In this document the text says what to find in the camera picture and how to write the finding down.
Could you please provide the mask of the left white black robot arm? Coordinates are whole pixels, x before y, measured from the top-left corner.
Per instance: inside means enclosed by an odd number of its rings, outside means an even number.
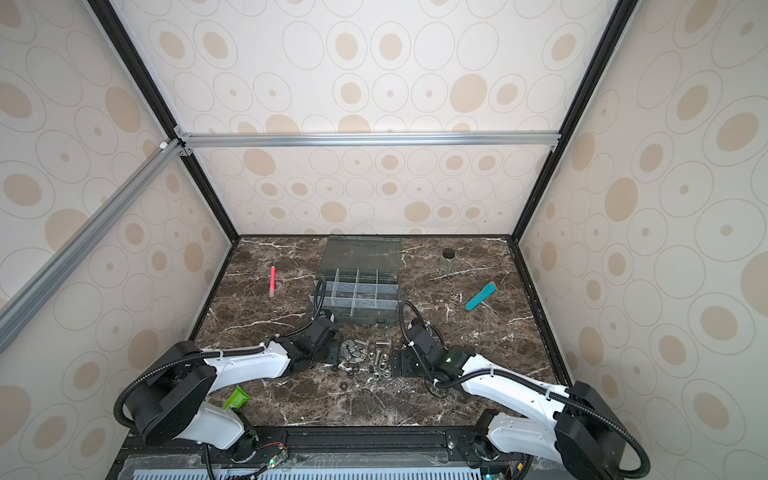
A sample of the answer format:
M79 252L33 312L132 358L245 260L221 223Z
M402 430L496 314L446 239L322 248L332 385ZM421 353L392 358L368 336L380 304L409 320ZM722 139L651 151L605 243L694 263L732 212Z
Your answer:
M210 404L209 394L331 363L339 346L338 326L327 309L294 334L248 348L201 350L191 341L181 341L118 394L113 415L147 446L189 440L243 462L257 450L258 433L238 407Z

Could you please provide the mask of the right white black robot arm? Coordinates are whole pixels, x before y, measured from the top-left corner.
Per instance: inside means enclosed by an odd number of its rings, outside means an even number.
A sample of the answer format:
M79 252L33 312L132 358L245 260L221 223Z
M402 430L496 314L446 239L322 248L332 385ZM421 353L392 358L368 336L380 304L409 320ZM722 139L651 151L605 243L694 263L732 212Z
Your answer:
M403 345L420 376L435 389L461 390L501 405L479 421L492 451L557 462L576 479L642 479L651 460L600 394L502 368L467 347L446 347L432 325L399 323Z

